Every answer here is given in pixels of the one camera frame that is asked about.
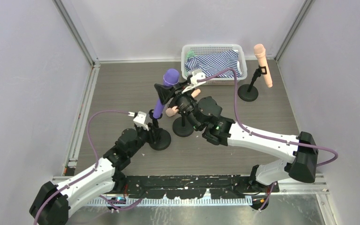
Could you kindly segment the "purple microphone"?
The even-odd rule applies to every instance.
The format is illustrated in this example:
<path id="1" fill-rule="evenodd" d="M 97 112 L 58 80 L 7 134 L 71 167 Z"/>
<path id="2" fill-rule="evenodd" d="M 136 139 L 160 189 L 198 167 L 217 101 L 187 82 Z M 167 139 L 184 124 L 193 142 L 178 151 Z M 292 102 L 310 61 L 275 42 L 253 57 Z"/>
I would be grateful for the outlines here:
<path id="1" fill-rule="evenodd" d="M 168 97 L 169 95 L 169 89 L 176 85 L 179 81 L 179 72 L 178 70 L 174 68 L 168 69 L 165 74 L 163 75 L 163 85 L 158 85 L 158 100 L 156 102 L 154 111 L 153 111 L 153 118 L 159 119 L 161 117 L 161 114 L 164 109 L 164 103 L 163 101 Z"/>

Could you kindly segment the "black stand front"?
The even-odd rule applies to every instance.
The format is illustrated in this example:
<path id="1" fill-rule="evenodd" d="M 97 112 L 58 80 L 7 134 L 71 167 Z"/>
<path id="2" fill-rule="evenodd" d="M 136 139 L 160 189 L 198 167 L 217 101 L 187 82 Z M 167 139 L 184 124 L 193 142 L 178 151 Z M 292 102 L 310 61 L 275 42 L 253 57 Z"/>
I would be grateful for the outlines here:
<path id="1" fill-rule="evenodd" d="M 250 84 L 243 84 L 238 88 L 238 96 L 246 102 L 253 102 L 258 98 L 258 90 L 254 86 L 257 78 L 267 74 L 266 67 L 259 66 L 252 77 Z"/>

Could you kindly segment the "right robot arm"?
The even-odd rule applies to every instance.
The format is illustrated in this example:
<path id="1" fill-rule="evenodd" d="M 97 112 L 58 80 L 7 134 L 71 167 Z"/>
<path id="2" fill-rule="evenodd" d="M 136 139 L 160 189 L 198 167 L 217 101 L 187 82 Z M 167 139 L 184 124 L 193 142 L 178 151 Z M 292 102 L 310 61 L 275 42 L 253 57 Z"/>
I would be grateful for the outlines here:
<path id="1" fill-rule="evenodd" d="M 251 184 L 268 186 L 288 178 L 303 183 L 315 181 L 318 149 L 311 134 L 281 135 L 221 116 L 222 107 L 211 96 L 197 101 L 187 90 L 185 82 L 173 87 L 156 83 L 154 88 L 160 101 L 176 106 L 179 114 L 194 131 L 201 131 L 207 142 L 253 149 L 278 158 L 266 165 L 255 165 L 250 173 Z"/>

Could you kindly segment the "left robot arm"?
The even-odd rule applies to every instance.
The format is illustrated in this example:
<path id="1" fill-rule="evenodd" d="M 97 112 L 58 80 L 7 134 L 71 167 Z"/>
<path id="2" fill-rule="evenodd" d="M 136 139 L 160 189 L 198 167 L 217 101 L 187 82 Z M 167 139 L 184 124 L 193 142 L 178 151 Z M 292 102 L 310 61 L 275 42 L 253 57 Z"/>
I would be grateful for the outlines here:
<path id="1" fill-rule="evenodd" d="M 58 184 L 51 181 L 38 191 L 29 213 L 35 225 L 64 225 L 82 206 L 112 190 L 121 191 L 126 184 L 122 172 L 136 152 L 148 144 L 164 150 L 171 143 L 166 130 L 150 126 L 123 130 L 121 136 L 95 164 Z"/>

